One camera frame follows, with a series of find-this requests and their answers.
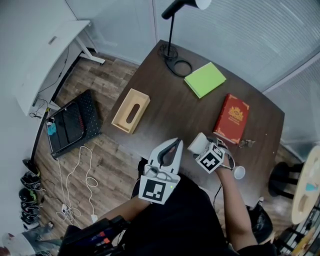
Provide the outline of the black rubbish bag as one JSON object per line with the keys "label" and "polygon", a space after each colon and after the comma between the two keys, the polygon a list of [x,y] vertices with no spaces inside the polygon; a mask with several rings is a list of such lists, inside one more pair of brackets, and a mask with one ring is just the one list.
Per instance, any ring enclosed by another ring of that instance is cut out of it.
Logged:
{"label": "black rubbish bag", "polygon": [[268,213],[262,207],[246,206],[253,235],[258,244],[267,240],[273,232],[273,224]]}

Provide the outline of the green notebook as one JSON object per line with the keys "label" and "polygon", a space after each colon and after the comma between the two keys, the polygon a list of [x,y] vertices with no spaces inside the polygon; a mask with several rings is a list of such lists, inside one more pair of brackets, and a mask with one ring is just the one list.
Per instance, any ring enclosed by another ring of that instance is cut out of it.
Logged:
{"label": "green notebook", "polygon": [[226,81],[226,77],[218,68],[209,62],[193,71],[184,81],[195,95],[201,99]]}

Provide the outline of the black glossy case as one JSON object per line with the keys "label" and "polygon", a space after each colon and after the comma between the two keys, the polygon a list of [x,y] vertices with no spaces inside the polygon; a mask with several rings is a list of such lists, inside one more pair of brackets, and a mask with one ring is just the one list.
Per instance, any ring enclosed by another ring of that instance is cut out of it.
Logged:
{"label": "black glossy case", "polygon": [[51,115],[46,126],[52,123],[56,125],[56,133],[47,135],[53,157],[84,137],[85,125],[79,105],[75,101],[69,102]]}

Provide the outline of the black stool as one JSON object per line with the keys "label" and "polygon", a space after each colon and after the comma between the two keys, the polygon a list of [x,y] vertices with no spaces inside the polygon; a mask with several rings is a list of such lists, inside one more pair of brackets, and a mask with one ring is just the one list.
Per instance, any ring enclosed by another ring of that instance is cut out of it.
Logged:
{"label": "black stool", "polygon": [[282,196],[293,199],[294,194],[286,192],[287,185],[298,185],[300,174],[304,166],[303,163],[296,163],[289,166],[282,161],[275,165],[268,181],[268,192],[272,197]]}

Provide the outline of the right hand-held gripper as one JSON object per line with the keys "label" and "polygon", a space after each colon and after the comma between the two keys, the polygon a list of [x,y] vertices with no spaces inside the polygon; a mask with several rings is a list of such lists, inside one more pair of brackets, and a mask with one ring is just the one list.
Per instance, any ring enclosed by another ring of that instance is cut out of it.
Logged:
{"label": "right hand-held gripper", "polygon": [[207,136],[200,132],[187,148],[192,154],[198,155],[195,160],[208,174],[214,172],[223,162],[225,151],[215,143],[208,140]]}

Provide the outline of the person's black shirt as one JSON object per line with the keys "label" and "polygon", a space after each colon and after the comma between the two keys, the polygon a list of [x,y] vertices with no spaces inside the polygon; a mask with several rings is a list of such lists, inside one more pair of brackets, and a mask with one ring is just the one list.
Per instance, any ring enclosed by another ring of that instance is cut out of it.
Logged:
{"label": "person's black shirt", "polygon": [[123,256],[276,256],[271,244],[229,248],[209,196],[184,175],[164,205],[131,222],[121,243]]}

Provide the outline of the black perforated board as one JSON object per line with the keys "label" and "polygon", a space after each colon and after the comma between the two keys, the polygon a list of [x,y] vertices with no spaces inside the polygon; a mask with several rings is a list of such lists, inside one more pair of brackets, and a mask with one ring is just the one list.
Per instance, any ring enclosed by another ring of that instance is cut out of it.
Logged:
{"label": "black perforated board", "polygon": [[87,89],[85,92],[78,95],[71,101],[75,101],[79,105],[80,113],[84,123],[84,137],[78,142],[67,147],[61,153],[55,155],[55,157],[51,155],[53,159],[57,159],[62,155],[72,151],[73,149],[83,146],[89,140],[92,140],[93,138],[101,134],[102,122],[98,116],[97,108],[93,100],[92,91]]}

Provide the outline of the red book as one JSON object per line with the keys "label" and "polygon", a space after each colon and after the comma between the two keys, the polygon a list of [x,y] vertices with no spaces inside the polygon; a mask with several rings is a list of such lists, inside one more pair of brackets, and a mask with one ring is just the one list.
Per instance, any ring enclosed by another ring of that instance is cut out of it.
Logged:
{"label": "red book", "polygon": [[213,129],[213,134],[238,145],[245,130],[250,106],[228,93]]}

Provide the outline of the black desk lamp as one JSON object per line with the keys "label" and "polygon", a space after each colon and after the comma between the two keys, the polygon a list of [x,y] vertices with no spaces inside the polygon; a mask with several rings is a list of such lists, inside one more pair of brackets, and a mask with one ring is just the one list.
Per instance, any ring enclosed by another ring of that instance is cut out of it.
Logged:
{"label": "black desk lamp", "polygon": [[[172,34],[174,28],[175,14],[182,9],[184,6],[190,6],[197,8],[199,10],[206,10],[212,0],[174,0],[161,14],[164,20],[171,19],[170,31],[169,31],[169,41],[163,43],[159,49],[158,54],[163,58],[167,68],[177,77],[185,78],[190,75],[193,71],[193,67],[189,61],[179,56],[178,49],[172,46]],[[185,64],[189,67],[189,72],[187,74],[179,73],[176,70],[178,64]]]}

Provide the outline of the white paper cup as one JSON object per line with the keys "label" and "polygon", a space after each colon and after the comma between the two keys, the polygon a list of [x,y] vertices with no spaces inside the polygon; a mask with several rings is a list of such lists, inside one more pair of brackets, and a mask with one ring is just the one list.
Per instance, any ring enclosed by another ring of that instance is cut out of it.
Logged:
{"label": "white paper cup", "polygon": [[237,180],[241,180],[245,177],[246,175],[246,169],[243,167],[243,166],[236,166],[234,169],[233,169],[233,175],[234,175],[234,178],[237,179]]}

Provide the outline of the black metal rack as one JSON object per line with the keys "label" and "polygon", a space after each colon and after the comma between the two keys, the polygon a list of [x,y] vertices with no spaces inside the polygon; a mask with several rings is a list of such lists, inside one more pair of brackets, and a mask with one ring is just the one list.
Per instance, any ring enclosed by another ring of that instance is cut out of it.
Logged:
{"label": "black metal rack", "polygon": [[277,256],[320,256],[320,198],[307,219],[288,227],[274,245]]}

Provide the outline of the black sneaker with green trim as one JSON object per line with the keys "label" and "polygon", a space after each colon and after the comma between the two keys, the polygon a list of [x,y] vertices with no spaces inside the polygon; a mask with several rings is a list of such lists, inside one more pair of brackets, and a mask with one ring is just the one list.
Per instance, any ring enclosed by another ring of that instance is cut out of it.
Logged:
{"label": "black sneaker with green trim", "polygon": [[22,188],[19,191],[18,196],[20,200],[24,203],[34,204],[38,202],[37,194],[31,189]]}

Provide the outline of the person's right forearm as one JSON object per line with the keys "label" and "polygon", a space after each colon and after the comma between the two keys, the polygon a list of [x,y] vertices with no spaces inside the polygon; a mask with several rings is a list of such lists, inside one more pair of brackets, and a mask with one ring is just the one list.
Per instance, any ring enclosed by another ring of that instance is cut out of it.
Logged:
{"label": "person's right forearm", "polygon": [[223,190],[225,230],[233,249],[238,252],[256,246],[251,220],[233,173],[227,168],[218,168],[216,174]]}

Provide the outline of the black waist pack device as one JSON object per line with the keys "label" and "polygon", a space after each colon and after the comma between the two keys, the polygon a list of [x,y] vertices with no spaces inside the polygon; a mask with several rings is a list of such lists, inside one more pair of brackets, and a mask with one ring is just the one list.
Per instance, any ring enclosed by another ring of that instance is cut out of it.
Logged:
{"label": "black waist pack device", "polygon": [[129,224],[119,215],[111,220],[99,220],[84,229],[69,225],[57,256],[118,256],[124,248],[121,244],[113,245],[113,240]]}

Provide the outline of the wooden tissue box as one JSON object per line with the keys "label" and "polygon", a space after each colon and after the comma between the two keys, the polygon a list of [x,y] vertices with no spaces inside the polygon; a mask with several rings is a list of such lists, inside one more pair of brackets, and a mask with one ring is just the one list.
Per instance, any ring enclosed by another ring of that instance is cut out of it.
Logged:
{"label": "wooden tissue box", "polygon": [[150,101],[148,95],[131,88],[111,124],[128,134],[133,134]]}

